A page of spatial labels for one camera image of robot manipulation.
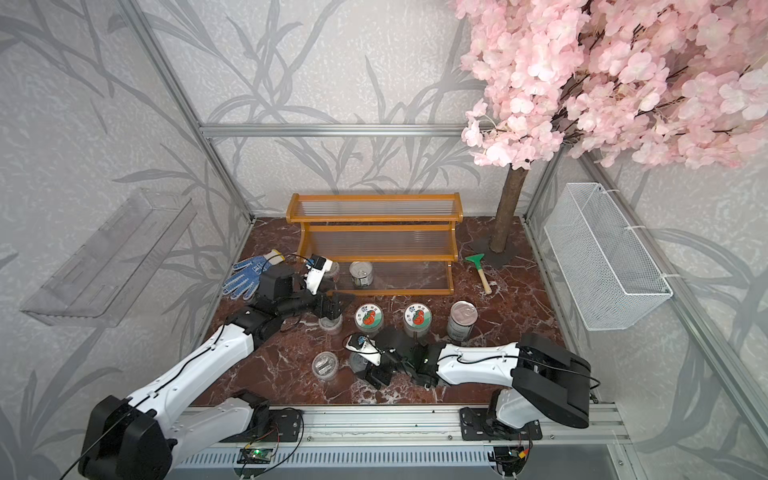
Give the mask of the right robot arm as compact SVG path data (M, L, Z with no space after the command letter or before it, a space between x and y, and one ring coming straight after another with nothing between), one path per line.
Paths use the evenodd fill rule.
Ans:
M495 385L491 418L517 430L543 418L587 428L591 391L599 385L587 360L535 333L502 346L465 347L427 344L387 327L374 337L349 336L345 349L365 360L363 378L376 388L396 373L424 388Z

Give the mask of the tomato lid jar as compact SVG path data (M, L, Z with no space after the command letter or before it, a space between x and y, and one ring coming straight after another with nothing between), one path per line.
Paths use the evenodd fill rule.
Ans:
M378 305L367 303L356 310L354 321L360 332L366 335L375 335L383 327L384 316Z
M431 322L431 310L424 304L412 303L404 310L403 328L412 338L424 337L430 331Z

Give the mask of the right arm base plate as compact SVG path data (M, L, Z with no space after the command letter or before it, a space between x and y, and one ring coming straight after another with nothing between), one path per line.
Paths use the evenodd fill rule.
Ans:
M459 410L464 441L536 441L543 438L540 424L529 422L522 429L512 428L493 418L487 409L463 407Z

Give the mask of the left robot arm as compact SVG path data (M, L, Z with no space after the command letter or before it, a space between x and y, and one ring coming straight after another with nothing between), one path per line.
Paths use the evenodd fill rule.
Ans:
M78 473L87 479L163 479L189 457L252 428L266 403L247 391L188 423L179 418L233 365L280 332L286 319L304 313L339 316L353 298L329 293L333 265L330 259L312 256L301 288L293 284L292 266L270 267L262 273L252 302L195 351L127 397L108 396L99 402L74 463Z

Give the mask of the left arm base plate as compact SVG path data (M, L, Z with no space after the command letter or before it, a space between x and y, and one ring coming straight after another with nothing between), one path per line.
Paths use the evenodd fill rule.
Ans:
M257 442L297 442L303 435L303 414L293 407L257 412L248 438Z

